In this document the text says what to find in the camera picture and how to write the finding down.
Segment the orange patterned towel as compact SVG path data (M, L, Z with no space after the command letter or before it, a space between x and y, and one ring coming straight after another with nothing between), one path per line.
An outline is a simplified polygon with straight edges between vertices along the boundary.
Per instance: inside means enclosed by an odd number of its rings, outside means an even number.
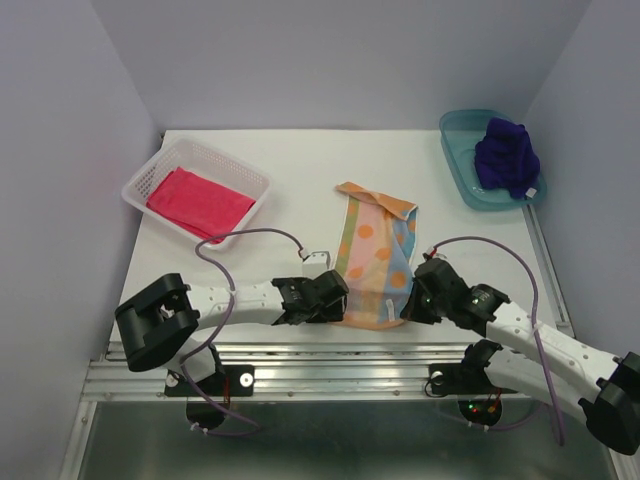
M400 317L412 288L416 247L416 204L345 182L345 222L334 264L349 294L341 326L387 330Z

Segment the purple towel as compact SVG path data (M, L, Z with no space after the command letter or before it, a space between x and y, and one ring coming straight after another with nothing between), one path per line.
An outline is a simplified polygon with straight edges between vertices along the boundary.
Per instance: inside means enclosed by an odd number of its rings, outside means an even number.
M499 117L489 120L476 144L474 167L483 189L504 189L516 200L530 197L541 172L526 128Z

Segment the pink microfiber towel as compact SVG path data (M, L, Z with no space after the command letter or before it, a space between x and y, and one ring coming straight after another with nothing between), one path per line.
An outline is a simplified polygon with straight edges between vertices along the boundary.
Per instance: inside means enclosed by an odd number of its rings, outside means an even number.
M233 231L254 204L250 197L181 167L146 201L151 211L200 239Z

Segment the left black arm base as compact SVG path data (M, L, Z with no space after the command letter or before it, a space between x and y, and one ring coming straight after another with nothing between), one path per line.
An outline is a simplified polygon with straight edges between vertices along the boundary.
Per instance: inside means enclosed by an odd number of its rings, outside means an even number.
M214 347L210 357L215 362L215 372L196 382L196 390L182 373L169 371L164 395L187 400L185 414L192 431L217 437L243 437L259 432L261 427L256 421L232 412L234 399L253 396L255 367L225 365Z

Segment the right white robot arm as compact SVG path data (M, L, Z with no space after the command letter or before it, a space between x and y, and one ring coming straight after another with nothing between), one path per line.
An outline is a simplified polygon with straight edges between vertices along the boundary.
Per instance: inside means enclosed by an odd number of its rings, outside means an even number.
M582 421L620 454L639 449L639 356L592 348L535 320L486 284L468 286L446 261L429 257L415 271L403 319L444 319L480 335L461 361L430 368L428 392L479 397L521 393Z

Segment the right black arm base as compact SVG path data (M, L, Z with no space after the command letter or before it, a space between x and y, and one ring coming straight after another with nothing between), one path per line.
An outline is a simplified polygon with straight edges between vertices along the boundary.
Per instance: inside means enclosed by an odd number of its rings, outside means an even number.
M463 419L471 426L489 430L496 428L503 412L502 394L513 390L494 385L485 372L490 361L503 347L480 340L465 350L458 363L436 363L429 367L429 376L423 387L429 398L456 396Z

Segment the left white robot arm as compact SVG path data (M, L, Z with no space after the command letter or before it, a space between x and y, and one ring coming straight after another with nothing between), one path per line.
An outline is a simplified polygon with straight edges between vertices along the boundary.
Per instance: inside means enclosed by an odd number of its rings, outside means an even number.
M251 286L204 287L166 274L115 310L115 320L130 371L165 368L188 372L199 393L215 392L223 371L212 349L200 349L197 331L219 325L280 326L343 320L349 289L339 273L314 279L275 278Z

